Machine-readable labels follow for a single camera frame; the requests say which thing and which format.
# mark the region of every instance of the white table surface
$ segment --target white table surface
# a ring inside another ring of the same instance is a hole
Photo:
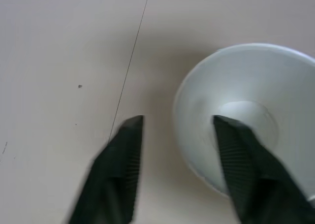
[[[134,222],[237,223],[181,158],[174,94],[232,44],[315,56],[314,12],[315,0],[0,0],[0,223],[65,222],[112,128],[138,114]]]

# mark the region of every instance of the white bowl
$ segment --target white bowl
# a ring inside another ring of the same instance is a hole
[[[315,60],[271,44],[241,44],[201,61],[175,97],[173,121],[190,167],[227,194],[211,118],[245,122],[309,198],[315,194]]]

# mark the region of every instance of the dark line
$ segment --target dark line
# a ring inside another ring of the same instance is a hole
[[[6,149],[6,145],[7,145],[7,144],[8,144],[8,142],[5,143],[5,147],[4,147],[4,150],[3,150],[2,154],[4,154],[4,151],[5,151],[5,149]]]
[[[124,91],[124,87],[125,87],[125,83],[126,83],[126,79],[127,79],[127,75],[128,75],[128,71],[129,71],[129,67],[130,67],[130,63],[131,63],[133,51],[134,51],[134,48],[135,48],[135,46],[136,46],[137,38],[138,38],[138,35],[139,35],[139,31],[140,31],[140,27],[141,27],[142,19],[143,19],[143,16],[144,16],[144,12],[145,12],[145,10],[146,10],[147,3],[148,3],[148,0],[146,0],[146,4],[144,5],[144,9],[143,9],[143,13],[142,13],[142,17],[141,17],[141,21],[140,21],[138,33],[137,33],[136,39],[135,39],[135,41],[134,41],[134,45],[133,45],[132,53],[131,53],[131,56],[130,56],[130,60],[129,60],[129,64],[128,64],[128,68],[127,68],[127,72],[126,72],[126,76],[125,76],[125,80],[124,80],[124,83],[123,83],[123,88],[122,88],[122,91],[121,91],[121,93],[120,93],[120,97],[119,97],[119,100],[118,100],[118,105],[117,105],[117,109],[116,109],[116,113],[115,113],[113,125],[112,125],[112,128],[111,128],[111,130],[110,130],[110,134],[109,134],[108,140],[110,140],[110,138],[111,138],[111,136],[112,136],[112,132],[113,132],[113,128],[114,128],[114,124],[115,124],[115,120],[116,120],[116,116],[117,116],[117,112],[118,112],[120,100],[122,99],[122,95],[123,95],[123,91]]]

